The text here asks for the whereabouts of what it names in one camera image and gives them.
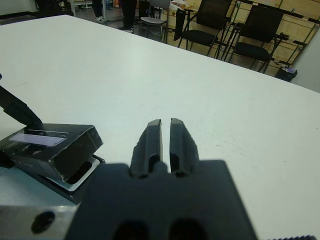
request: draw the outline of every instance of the table surface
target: table surface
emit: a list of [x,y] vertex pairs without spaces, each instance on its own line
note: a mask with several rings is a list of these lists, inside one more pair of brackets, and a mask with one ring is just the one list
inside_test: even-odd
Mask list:
[[[201,159],[227,162],[260,239],[320,238],[319,93],[70,16],[0,26],[0,36],[0,84],[44,123],[95,125],[107,163],[129,164],[154,119],[169,163],[179,118]],[[0,119],[0,139],[23,127]],[[71,205],[14,168],[0,169],[0,204]]]

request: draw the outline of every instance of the black box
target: black box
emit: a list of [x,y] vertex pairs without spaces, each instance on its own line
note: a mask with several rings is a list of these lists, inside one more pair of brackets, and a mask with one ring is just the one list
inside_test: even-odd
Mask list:
[[[93,155],[93,156],[91,156],[91,158],[98,160],[100,162],[100,164],[105,164],[105,161],[98,156]],[[80,167],[80,169],[75,173],[75,175],[80,175],[80,176],[76,176],[76,178],[78,178],[78,177],[80,178],[83,175],[84,172],[82,172],[81,168],[82,167]],[[58,185],[56,182],[48,179],[45,176],[31,173],[31,172],[28,172],[25,170],[23,170],[23,171],[26,174],[28,174],[29,176],[31,176],[32,178],[34,178],[35,180],[37,180],[38,182],[42,183],[43,185],[45,185],[49,189],[55,191],[57,194],[68,199],[69,201],[71,201],[74,204],[79,204],[82,201],[83,196],[88,188],[88,184],[90,182],[92,173],[93,173],[93,171],[92,171],[90,173],[90,175],[80,184],[80,186],[77,187],[76,190],[69,191],[69,190],[63,188],[62,186]]]
[[66,181],[103,144],[93,125],[37,123],[0,141],[0,152],[27,172]]

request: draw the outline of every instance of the black chair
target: black chair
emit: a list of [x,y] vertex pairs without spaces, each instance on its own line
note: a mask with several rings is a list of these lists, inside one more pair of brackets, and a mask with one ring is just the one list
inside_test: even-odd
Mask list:
[[[194,42],[197,44],[208,46],[209,50],[206,54],[208,56],[213,45],[215,43],[218,43],[217,35],[222,30],[221,41],[219,43],[218,51],[216,52],[216,56],[218,57],[221,49],[221,42],[225,34],[226,24],[228,21],[230,21],[230,18],[226,17],[226,15],[228,13],[231,2],[232,0],[202,0],[198,13],[196,13],[192,18],[188,19],[188,22],[183,31],[182,29],[186,13],[178,9],[176,13],[176,26],[174,35],[175,40],[180,38],[178,48],[180,47],[182,39],[186,39],[186,50],[188,50],[188,41],[191,41],[190,51]],[[217,34],[213,35],[195,29],[189,30],[189,24],[195,17],[197,24],[216,29],[218,30]]]
[[35,3],[39,10],[35,13],[38,19],[59,15],[74,16],[71,11],[71,4],[67,0],[35,0]]
[[[277,30],[283,17],[281,11],[271,9],[268,7],[253,5],[244,26],[239,30],[238,38],[233,48],[229,63],[234,54],[249,57],[263,62],[259,72],[265,66],[263,73],[266,72],[267,67],[272,59],[274,52],[279,46],[282,39],[278,40]],[[262,46],[256,46],[244,42],[239,42],[240,36],[262,41]],[[269,53],[263,45],[274,40],[272,52]]]

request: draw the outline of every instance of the trash can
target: trash can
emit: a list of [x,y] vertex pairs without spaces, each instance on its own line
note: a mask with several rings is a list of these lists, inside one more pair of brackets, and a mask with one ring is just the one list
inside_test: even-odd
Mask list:
[[297,74],[298,71],[294,70],[293,68],[280,67],[275,77],[286,82],[291,82],[291,80],[294,79],[297,76]]

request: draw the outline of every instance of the black case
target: black case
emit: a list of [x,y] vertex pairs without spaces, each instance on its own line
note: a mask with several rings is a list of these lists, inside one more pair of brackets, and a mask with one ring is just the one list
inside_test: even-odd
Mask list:
[[[60,133],[65,140],[55,146],[10,140],[16,134]],[[37,123],[0,141],[0,151],[20,169],[66,181],[103,144],[93,125]]]

